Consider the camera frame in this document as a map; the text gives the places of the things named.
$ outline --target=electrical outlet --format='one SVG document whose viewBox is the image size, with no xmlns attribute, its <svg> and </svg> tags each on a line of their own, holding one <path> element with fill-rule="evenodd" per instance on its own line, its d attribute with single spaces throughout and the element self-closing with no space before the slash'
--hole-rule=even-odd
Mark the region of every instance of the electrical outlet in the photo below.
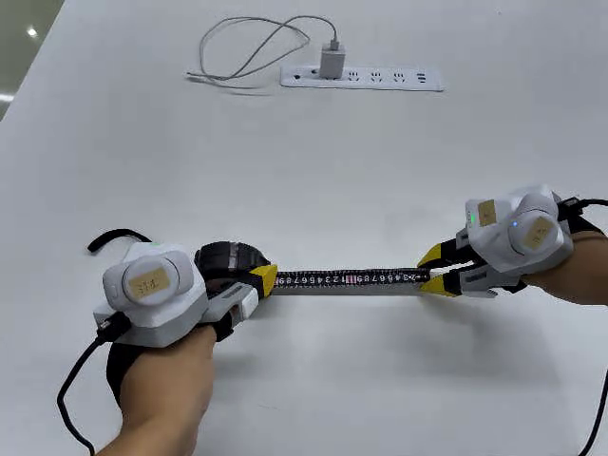
<svg viewBox="0 0 608 456">
<path fill-rule="evenodd" d="M 427 68 L 345 67 L 340 79 L 322 79 L 318 66 L 282 66 L 281 85 L 312 88 L 371 88 L 376 90 L 425 90 L 445 88 L 439 73 Z"/>
</svg>

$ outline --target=white charger adapter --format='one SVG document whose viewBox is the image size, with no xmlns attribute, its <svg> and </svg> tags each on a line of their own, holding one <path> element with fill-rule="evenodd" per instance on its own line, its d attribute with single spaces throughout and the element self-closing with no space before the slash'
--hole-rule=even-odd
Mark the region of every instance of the white charger adapter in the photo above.
<svg viewBox="0 0 608 456">
<path fill-rule="evenodd" d="M 332 40 L 321 49 L 319 77 L 322 79 L 341 79 L 344 71 L 346 50 L 339 41 Z"/>
</svg>

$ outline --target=floor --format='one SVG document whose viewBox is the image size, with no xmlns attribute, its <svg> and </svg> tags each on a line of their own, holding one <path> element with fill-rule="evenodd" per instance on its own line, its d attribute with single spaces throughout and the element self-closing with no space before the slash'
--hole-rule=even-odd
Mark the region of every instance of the floor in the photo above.
<svg viewBox="0 0 608 456">
<path fill-rule="evenodd" d="M 64 0 L 0 0 L 0 120 Z"/>
</svg>

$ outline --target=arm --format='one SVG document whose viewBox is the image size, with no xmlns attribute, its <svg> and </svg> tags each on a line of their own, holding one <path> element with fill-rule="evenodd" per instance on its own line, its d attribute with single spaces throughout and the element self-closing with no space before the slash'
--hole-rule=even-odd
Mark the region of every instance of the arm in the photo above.
<svg viewBox="0 0 608 456">
<path fill-rule="evenodd" d="M 575 233 L 574 253 L 557 268 L 528 275 L 523 281 L 550 295 L 578 304 L 608 305 L 608 237 Z"/>
<path fill-rule="evenodd" d="M 188 456 L 213 389 L 211 327 L 167 349 L 147 351 L 121 385 L 123 427 L 99 456 Z"/>
</svg>

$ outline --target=white charging cable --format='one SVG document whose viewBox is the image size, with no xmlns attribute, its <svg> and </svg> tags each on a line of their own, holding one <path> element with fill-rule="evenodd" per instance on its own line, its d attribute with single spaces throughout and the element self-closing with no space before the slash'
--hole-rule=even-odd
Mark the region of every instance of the white charging cable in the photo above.
<svg viewBox="0 0 608 456">
<path fill-rule="evenodd" d="M 203 84 L 208 84 L 211 86 L 218 86 L 218 87 L 223 87 L 223 88 L 249 89 L 249 90 L 261 88 L 260 86 L 255 86 L 255 85 L 227 85 L 227 84 L 223 84 L 223 83 L 228 82 L 228 81 L 234 81 L 235 79 L 244 78 L 245 76 L 249 76 L 251 74 L 257 73 L 257 72 L 261 71 L 262 69 L 274 64 L 275 62 L 278 62 L 279 60 L 287 57 L 288 55 L 292 54 L 293 52 L 296 52 L 297 50 L 300 50 L 300 49 L 304 48 L 305 46 L 307 46 L 311 42 L 311 37 L 308 34 L 306 34 L 301 28 L 290 25 L 293 21 L 298 20 L 298 19 L 313 19 L 313 20 L 322 21 L 322 22 L 325 22 L 326 24 L 328 24 L 332 28 L 332 31 L 333 31 L 333 38 L 330 41 L 328 48 L 331 51 L 339 51 L 340 49 L 342 49 L 342 53 L 343 53 L 343 48 L 340 46 L 340 42 L 338 41 L 338 33 L 337 33 L 337 29 L 336 29 L 335 25 L 332 23 L 332 21 L 330 21 L 329 19 L 326 19 L 325 17 L 322 17 L 322 16 L 297 15 L 297 16 L 289 18 L 288 20 L 286 20 L 284 22 L 276 21 L 274 19 L 269 19 L 266 17 L 257 17 L 257 16 L 228 17 L 228 18 L 222 19 L 221 21 L 216 23 L 214 26 L 209 28 L 205 32 L 204 35 L 202 35 L 202 38 L 200 38 L 200 43 L 199 43 L 200 72 L 188 71 L 188 72 L 186 72 L 186 78 L 192 82 L 203 83 Z M 243 65 L 241 65 L 240 68 L 237 69 L 236 71 L 234 71 L 230 74 L 224 74 L 224 75 L 213 74 L 213 73 L 208 72 L 205 69 L 205 64 L 204 64 L 204 55 L 205 55 L 204 51 L 205 51 L 205 46 L 207 45 L 208 41 L 211 39 L 211 37 L 214 35 L 214 33 L 219 31 L 220 29 L 234 26 L 237 24 L 241 24 L 243 22 L 264 22 L 264 23 L 269 23 L 269 24 L 275 24 L 277 27 L 261 42 L 261 44 L 256 48 L 256 50 L 254 50 L 254 52 L 245 61 L 245 63 Z M 290 29 L 290 30 L 296 32 L 301 38 L 303 38 L 302 43 L 300 43 L 299 45 L 297 45 L 295 47 L 292 47 L 288 51 L 282 53 L 281 55 L 279 55 L 278 57 L 274 58 L 273 60 L 271 60 L 270 62 L 268 62 L 266 64 L 256 66 L 251 69 L 247 69 L 248 66 L 251 64 L 251 62 L 262 51 L 262 49 L 282 29 Z"/>
</svg>

